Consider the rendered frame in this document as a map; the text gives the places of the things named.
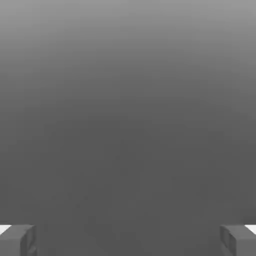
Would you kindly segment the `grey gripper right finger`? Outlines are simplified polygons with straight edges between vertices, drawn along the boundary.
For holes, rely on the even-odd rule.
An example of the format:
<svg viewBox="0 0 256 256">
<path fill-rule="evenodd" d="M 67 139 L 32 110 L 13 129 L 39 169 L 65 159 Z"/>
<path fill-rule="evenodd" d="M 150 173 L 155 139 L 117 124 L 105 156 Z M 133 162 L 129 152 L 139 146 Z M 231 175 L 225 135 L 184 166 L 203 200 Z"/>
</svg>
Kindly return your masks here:
<svg viewBox="0 0 256 256">
<path fill-rule="evenodd" d="M 256 224 L 221 225 L 222 256 L 256 256 Z"/>
</svg>

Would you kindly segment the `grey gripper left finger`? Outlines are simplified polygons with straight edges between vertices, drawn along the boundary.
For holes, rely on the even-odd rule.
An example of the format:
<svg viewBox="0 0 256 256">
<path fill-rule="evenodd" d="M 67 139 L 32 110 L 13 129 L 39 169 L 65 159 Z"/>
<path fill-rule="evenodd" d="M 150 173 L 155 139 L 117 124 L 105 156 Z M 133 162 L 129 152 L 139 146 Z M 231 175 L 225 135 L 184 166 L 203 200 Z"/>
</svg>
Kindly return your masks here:
<svg viewBox="0 0 256 256">
<path fill-rule="evenodd" d="M 38 256 L 37 227 L 0 224 L 0 256 Z"/>
</svg>

